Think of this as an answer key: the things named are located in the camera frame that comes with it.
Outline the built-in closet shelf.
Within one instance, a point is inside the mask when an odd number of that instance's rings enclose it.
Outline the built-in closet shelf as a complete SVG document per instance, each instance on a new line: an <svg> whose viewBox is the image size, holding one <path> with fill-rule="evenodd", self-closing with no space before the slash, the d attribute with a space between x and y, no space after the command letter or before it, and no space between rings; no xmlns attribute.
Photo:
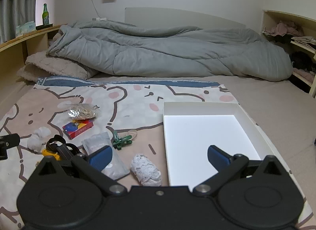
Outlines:
<svg viewBox="0 0 316 230"><path fill-rule="evenodd" d="M290 56L293 67L290 82L315 97L315 46L296 43L291 40L291 35L273 37L263 33L264 29L271 29L280 21L295 22L304 30L304 36L315 38L315 19L288 12L265 10L261 27L263 36L271 43L282 47Z"/></svg>

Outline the white socks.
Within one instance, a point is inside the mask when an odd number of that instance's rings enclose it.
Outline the white socks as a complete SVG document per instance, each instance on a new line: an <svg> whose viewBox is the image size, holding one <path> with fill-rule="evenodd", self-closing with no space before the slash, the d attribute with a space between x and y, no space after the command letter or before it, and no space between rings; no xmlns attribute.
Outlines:
<svg viewBox="0 0 316 230"><path fill-rule="evenodd" d="M28 149L34 152L41 152L43 144L46 143L50 135L51 130L47 127L36 129L27 140Z"/></svg>

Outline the tissue pack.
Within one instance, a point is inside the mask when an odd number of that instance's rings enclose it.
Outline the tissue pack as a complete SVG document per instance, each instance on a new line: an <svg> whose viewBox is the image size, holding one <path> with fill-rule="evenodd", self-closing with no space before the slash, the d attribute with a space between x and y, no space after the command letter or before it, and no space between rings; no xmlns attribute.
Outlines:
<svg viewBox="0 0 316 230"><path fill-rule="evenodd" d="M19 37L19 36L23 36L24 34L27 34L29 32L35 31L35 30L36 30L35 22L30 21L30 22L27 22L23 25L16 26L15 34L16 34L16 37Z"/></svg>

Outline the grey curtain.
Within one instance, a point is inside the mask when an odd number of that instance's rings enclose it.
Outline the grey curtain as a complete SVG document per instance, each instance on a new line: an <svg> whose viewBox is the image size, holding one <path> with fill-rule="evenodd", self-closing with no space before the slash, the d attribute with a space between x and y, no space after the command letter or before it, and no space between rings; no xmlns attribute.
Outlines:
<svg viewBox="0 0 316 230"><path fill-rule="evenodd" d="M1 0L1 44L16 37L16 27L35 21L36 0Z"/></svg>

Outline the wooden bedside shelf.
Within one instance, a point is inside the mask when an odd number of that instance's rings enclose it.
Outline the wooden bedside shelf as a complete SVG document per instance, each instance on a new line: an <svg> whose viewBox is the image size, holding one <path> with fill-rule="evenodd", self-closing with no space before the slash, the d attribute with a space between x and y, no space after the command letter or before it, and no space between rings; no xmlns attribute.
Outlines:
<svg viewBox="0 0 316 230"><path fill-rule="evenodd" d="M22 87L17 71L25 65L28 56L48 49L49 40L60 26L35 30L1 44L1 102L13 97Z"/></svg>

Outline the folded beige clothes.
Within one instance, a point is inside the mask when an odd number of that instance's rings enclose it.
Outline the folded beige clothes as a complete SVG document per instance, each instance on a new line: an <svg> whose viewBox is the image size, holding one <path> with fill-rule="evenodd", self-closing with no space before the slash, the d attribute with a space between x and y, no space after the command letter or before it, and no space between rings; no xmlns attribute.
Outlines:
<svg viewBox="0 0 316 230"><path fill-rule="evenodd" d="M291 40L303 45L316 46L316 39L312 36L292 37Z"/></svg>

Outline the pink clothes pile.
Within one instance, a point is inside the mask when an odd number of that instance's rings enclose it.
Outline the pink clothes pile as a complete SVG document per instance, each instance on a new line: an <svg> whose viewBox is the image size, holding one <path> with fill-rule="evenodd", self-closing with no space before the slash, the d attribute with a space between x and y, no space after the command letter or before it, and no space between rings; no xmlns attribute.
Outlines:
<svg viewBox="0 0 316 230"><path fill-rule="evenodd" d="M263 33L268 36L285 36L291 35L295 37L304 36L304 30L302 27L297 25L295 22L283 22L280 21L277 25L272 27L271 29L264 29Z"/></svg>

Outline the grey toilet cover packet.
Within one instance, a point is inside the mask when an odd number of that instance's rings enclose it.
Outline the grey toilet cover packet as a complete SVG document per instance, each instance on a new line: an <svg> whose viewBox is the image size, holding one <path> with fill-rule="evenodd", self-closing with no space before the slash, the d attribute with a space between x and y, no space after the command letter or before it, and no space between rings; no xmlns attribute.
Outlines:
<svg viewBox="0 0 316 230"><path fill-rule="evenodd" d="M129 174L107 132L93 135L82 141L88 155L88 163L107 177L118 180Z"/></svg>

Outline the white shallow cardboard box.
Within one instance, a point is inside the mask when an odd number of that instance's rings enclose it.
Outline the white shallow cardboard box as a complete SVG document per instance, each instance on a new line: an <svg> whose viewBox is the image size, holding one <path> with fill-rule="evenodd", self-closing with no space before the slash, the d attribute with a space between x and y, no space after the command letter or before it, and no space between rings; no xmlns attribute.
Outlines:
<svg viewBox="0 0 316 230"><path fill-rule="evenodd" d="M210 145L230 155L241 153L252 160L274 155L284 162L264 131L237 103L165 102L163 126L171 186L193 189L217 173L208 161Z"/></svg>

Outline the green plastic clothes pegs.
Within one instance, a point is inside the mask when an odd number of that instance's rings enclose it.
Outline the green plastic clothes pegs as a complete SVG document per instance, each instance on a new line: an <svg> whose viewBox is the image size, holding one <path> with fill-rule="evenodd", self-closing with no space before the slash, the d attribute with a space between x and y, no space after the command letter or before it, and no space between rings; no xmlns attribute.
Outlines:
<svg viewBox="0 0 316 230"><path fill-rule="evenodd" d="M131 145L131 144L132 144L132 135L119 137L116 131L113 132L112 145L114 149L121 150L123 147Z"/></svg>

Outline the red blue card box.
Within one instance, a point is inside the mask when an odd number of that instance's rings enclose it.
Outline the red blue card box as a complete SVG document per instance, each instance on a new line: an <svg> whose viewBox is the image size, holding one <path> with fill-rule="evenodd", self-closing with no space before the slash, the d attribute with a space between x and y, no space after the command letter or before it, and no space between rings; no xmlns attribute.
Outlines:
<svg viewBox="0 0 316 230"><path fill-rule="evenodd" d="M72 120L63 126L63 131L69 139L74 139L93 126L92 120Z"/></svg>

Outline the yellow headlamp with black strap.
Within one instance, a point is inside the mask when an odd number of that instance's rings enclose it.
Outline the yellow headlamp with black strap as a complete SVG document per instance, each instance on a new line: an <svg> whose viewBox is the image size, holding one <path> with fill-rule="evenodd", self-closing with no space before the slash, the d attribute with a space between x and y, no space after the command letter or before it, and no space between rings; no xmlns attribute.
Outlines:
<svg viewBox="0 0 316 230"><path fill-rule="evenodd" d="M55 135L49 139L42 150L43 156L53 156L57 161L70 160L79 153L80 150L76 145L67 143L60 135Z"/></svg>

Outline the bag of rubber bands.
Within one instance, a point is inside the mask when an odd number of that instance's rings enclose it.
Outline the bag of rubber bands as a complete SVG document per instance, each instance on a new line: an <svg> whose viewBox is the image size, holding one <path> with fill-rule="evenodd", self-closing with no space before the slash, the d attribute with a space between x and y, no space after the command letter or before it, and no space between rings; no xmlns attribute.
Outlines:
<svg viewBox="0 0 316 230"><path fill-rule="evenodd" d="M99 106L91 104L74 104L68 110L68 116L74 120L90 120L97 116Z"/></svg>

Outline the white lace roll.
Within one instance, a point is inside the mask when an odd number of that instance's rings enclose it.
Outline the white lace roll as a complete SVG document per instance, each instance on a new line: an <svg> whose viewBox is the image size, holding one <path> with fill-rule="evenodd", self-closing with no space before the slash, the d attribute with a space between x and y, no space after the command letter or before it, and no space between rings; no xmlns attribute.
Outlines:
<svg viewBox="0 0 316 230"><path fill-rule="evenodd" d="M136 154L133 157L130 170L142 186L159 187L162 185L161 172L144 154Z"/></svg>

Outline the grey quilted duvet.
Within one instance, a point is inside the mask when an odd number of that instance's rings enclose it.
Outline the grey quilted duvet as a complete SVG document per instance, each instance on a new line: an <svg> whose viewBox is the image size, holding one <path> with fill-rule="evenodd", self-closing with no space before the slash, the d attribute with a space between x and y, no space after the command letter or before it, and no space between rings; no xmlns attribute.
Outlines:
<svg viewBox="0 0 316 230"><path fill-rule="evenodd" d="M250 76L271 82L293 72L289 55L251 29L144 29L115 21L62 25L50 56L108 75L141 77Z"/></svg>

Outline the beige fluffy pillow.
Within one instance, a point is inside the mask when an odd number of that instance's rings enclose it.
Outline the beige fluffy pillow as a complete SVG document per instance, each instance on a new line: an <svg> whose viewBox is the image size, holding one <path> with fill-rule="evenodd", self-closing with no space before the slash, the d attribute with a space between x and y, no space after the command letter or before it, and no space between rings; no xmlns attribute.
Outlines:
<svg viewBox="0 0 316 230"><path fill-rule="evenodd" d="M39 77L70 76L82 80L90 79L97 70L66 58L46 55L46 51L27 57L26 64L17 71L17 76L32 82Z"/></svg>

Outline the green glass bottle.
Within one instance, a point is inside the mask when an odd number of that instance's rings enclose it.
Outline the green glass bottle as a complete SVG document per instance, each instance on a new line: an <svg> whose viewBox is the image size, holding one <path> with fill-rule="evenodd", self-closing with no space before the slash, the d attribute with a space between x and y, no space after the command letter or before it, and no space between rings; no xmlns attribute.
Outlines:
<svg viewBox="0 0 316 230"><path fill-rule="evenodd" d="M47 9L47 4L43 4L43 13L42 13L42 23L43 25L49 25L49 12Z"/></svg>

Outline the white power strip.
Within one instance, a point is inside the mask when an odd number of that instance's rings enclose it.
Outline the white power strip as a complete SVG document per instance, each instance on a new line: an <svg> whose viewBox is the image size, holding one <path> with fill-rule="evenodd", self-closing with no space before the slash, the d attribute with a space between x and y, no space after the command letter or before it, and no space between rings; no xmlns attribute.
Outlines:
<svg viewBox="0 0 316 230"><path fill-rule="evenodd" d="M97 18L92 18L92 21L106 21L107 18L100 18L100 17L97 17Z"/></svg>

